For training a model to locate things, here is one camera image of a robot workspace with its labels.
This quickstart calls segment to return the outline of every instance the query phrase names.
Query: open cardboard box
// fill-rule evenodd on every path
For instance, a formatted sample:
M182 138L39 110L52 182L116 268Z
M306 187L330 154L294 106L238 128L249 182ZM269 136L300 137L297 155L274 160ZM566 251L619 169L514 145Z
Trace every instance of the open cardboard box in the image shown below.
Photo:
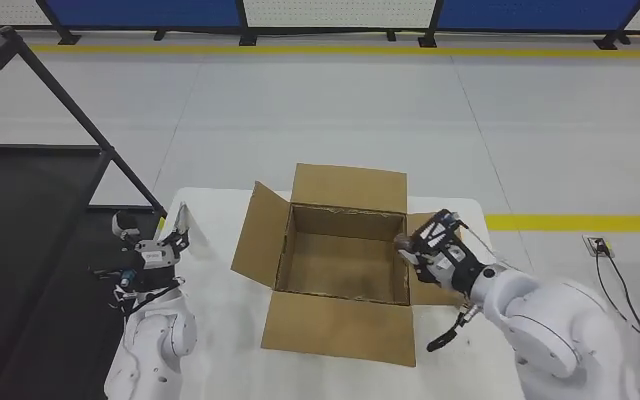
M415 366L411 305L459 305L393 248L406 175L298 164L291 202L256 182L231 269L274 291L262 347Z

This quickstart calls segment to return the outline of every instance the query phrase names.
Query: floor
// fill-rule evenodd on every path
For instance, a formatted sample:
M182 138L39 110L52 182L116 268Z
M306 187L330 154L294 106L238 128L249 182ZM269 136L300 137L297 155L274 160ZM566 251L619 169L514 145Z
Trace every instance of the floor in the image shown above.
M593 48L589 41L573 46ZM410 195L474 198L488 214L640 214L640 59L40 57L167 207L185 186L250 189L260 180L288 190L296 162L307 162L404 171ZM21 60L0 73L0 92L0 142L92 143ZM144 200L112 168L94 203ZM582 233L491 237L522 269L600 290ZM604 234L638 299L640 235ZM602 266L612 297L630 315L610 265Z

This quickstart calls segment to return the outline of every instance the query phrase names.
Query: cable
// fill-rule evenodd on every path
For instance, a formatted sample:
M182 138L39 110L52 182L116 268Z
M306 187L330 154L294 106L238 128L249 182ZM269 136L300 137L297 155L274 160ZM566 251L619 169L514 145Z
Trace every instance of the cable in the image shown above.
M620 315L620 317L627 323L629 323L629 325L631 326L631 328L636 331L637 333L640 333L640 330L638 330L638 328L636 328L635 326L633 326L633 324L631 322L629 322L629 320L627 319L627 317L624 316L624 314L622 314L622 312L618 309L618 307L616 306L616 304L613 302L613 300L611 299L611 296L609 296L609 292L607 292L607 289L604 287L604 283L602 282L602 275L600 274L600 262L598 261L599 258L599 254L600 254L600 250L596 248L596 271L598 272L598 280L600 281L600 287L602 288L602 291L604 292L604 295L607 296L607 300L609 300L609 303L611 303L611 306L613 307L613 309L618 313L618 315ZM616 269L616 272L618 271L618 268L615 266L615 263L613 263L613 260L611 259L611 256L609 256L609 259L612 262L612 265L614 266L614 268ZM620 275L620 273L618 273L618 277L620 277L620 280L622 281L622 285L625 289L625 294L627 295L627 301L629 301L629 307L631 307L631 310L633 311L634 316L636 317L636 319L638 318L636 313L635 313L635 309L633 308L633 306L631 305L631 302L629 300L629 296L628 296L628 292L627 292L627 285L624 281L624 279L622 279L622 276Z
M629 305L629 309L631 309L631 312L633 313L633 317L636 319L636 322L638 323L638 325L640 325L640 318L638 318L638 314L636 313L636 309L633 307L633 304L631 303L631 298L629 296L629 289L627 288L627 282L625 282L624 278L622 277L622 274L620 274L620 270L618 269L618 266L616 265L615 261L613 261L613 257L611 257L611 253L609 252L608 248L605 251L605 254L609 258L609 261L611 262L611 265L613 265L613 269L616 270L616 274L618 275L618 278L620 278L620 282L622 282L622 288L624 289L624 297L627 300L627 304Z
M497 262L497 263L502 263L502 264L504 264L505 266L507 266L507 267L509 267L509 268L511 268L511 269L515 269L516 271L520 271L520 272L522 272L522 270L521 270L520 268L516 268L516 267L514 267L513 265L509 264L509 263L507 262L507 260L506 260L504 257L498 257L498 255L497 255L496 253L494 253L494 252L493 252L493 250L491 250L491 249L489 248L489 246L487 246L487 244L486 244L482 239L480 239L480 236L478 236L478 235L473 231L473 229L471 229L471 228L470 228L470 227L468 227L468 226L465 226L465 228L466 228L466 229L467 229L467 230L468 230L468 231L469 231L469 232L470 232L470 233L471 233L471 234L472 234L476 239L478 239L478 241L479 241L480 243L482 243L482 246L484 246L484 248L489 252L489 254L491 254L491 255L493 256L493 258L495 258L495 259L496 259L496 262Z
M139 311L142 307L144 307L147 304L151 303L155 299L164 296L165 294L169 293L170 291L172 291L173 289L177 288L178 286L180 286L180 282L178 280L174 280L173 282L171 282L169 284L169 286L164 288L162 291L160 291L158 293L149 293L149 294L147 294L146 299L144 301L141 301L140 303L138 303L137 306L133 307L131 309L131 311L129 311L129 315Z

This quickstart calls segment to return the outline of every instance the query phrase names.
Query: white tablecloth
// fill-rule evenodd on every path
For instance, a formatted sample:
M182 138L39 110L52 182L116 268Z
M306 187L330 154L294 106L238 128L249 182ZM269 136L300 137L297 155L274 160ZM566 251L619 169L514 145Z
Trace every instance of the white tablecloth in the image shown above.
M184 188L171 205L162 237L180 202L193 217L192 245L177 275L186 279L183 290L197 318L198 345L182 359L181 399L523 399L513 351L482 315L452 343L427 353L427 343L453 324L452 307L413 307L416 368L261 349L271 290L230 270L250 197L249 190ZM410 213L457 211L489 244L474 200L409 197L408 206ZM493 260L471 235L463 232L463 240L481 261Z

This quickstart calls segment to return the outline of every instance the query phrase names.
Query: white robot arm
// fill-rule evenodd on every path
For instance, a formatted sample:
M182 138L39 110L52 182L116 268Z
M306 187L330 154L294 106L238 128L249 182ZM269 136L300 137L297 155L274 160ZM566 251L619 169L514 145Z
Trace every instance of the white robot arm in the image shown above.
M182 204L173 231L159 241L142 239L129 215L113 218L113 232L125 245L125 267L94 272L115 279L114 295L125 321L104 384L109 400L180 398L180 359L197 342L195 316L180 291L183 281L175 276L180 252L189 246L187 212Z
M420 281L458 291L469 303L429 351L453 340L456 328L482 312L513 347L527 400L640 398L600 296L575 282L543 284L517 270L483 265L456 236L460 227L468 229L456 214L442 210L411 237L396 238Z

